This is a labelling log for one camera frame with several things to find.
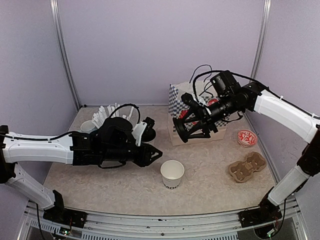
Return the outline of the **black plastic cup lid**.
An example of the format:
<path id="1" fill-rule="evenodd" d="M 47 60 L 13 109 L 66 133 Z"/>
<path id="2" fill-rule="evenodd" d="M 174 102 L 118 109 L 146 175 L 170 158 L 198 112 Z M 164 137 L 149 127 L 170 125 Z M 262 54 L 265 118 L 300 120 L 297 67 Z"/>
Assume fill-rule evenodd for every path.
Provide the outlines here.
<path id="1" fill-rule="evenodd" d="M 156 131 L 152 128 L 149 130 L 145 130 L 144 133 L 142 134 L 141 141 L 143 143 L 152 143 L 156 138 Z"/>

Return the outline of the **brown cardboard cup carrier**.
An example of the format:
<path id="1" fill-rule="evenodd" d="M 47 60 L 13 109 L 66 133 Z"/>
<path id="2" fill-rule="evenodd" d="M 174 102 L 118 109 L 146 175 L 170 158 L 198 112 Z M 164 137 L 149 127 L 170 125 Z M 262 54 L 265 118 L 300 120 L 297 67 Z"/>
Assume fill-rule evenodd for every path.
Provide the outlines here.
<path id="1" fill-rule="evenodd" d="M 266 159 L 258 152 L 249 152 L 244 160 L 238 160 L 228 166 L 228 173 L 237 183 L 245 183 L 254 173 L 262 171 L 267 166 Z"/>

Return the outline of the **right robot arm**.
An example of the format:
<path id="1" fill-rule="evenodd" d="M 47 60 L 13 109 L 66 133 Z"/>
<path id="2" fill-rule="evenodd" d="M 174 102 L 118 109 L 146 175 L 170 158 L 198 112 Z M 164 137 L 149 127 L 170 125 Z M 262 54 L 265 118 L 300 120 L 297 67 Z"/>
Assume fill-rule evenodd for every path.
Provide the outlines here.
<path id="1" fill-rule="evenodd" d="M 184 93 L 181 100 L 189 108 L 182 118 L 173 118 L 180 139 L 208 139 L 211 132 L 218 132 L 216 122 L 235 112 L 249 110 L 287 127 L 300 136 L 307 146 L 289 173 L 259 203 L 256 218 L 266 222 L 287 197 L 320 172 L 320 118 L 273 93 L 255 79 L 241 86 L 229 70 L 217 70 L 210 79 L 219 101 L 206 105 L 196 92 Z"/>

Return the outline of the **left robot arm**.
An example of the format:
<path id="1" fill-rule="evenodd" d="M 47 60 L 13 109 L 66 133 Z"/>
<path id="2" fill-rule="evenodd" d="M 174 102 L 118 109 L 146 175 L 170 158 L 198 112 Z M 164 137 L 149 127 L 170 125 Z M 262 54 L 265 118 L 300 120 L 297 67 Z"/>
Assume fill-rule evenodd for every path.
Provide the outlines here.
<path id="1" fill-rule="evenodd" d="M 0 127 L 0 182 L 17 189 L 57 221 L 70 218 L 62 195 L 50 190 L 31 177 L 20 162 L 50 162 L 72 166 L 98 166 L 117 162 L 120 166 L 132 162 L 148 167 L 163 153 L 144 142 L 143 136 L 155 134 L 154 120 L 147 117 L 132 125 L 121 117 L 107 118 L 91 133 L 70 131 L 59 136 L 22 135 Z"/>

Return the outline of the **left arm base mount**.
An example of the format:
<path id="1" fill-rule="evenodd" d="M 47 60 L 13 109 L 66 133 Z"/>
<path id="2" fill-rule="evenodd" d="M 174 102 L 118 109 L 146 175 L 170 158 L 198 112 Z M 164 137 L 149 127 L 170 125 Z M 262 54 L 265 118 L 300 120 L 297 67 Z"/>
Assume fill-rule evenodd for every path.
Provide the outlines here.
<path id="1" fill-rule="evenodd" d="M 84 211 L 65 208 L 63 196 L 56 190 L 52 192 L 54 194 L 53 207 L 44 210 L 43 218 L 51 222 L 83 229 L 88 214 Z"/>

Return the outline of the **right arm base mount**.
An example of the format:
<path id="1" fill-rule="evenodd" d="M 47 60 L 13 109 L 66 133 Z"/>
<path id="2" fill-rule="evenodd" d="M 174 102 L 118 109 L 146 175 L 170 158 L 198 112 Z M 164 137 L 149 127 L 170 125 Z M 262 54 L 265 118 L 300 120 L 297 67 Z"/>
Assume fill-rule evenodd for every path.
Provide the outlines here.
<path id="1" fill-rule="evenodd" d="M 238 213 L 242 228 L 251 227 L 275 221 L 283 217 L 280 207 L 268 200 L 266 194 L 258 205 L 258 208 L 243 210 Z"/>

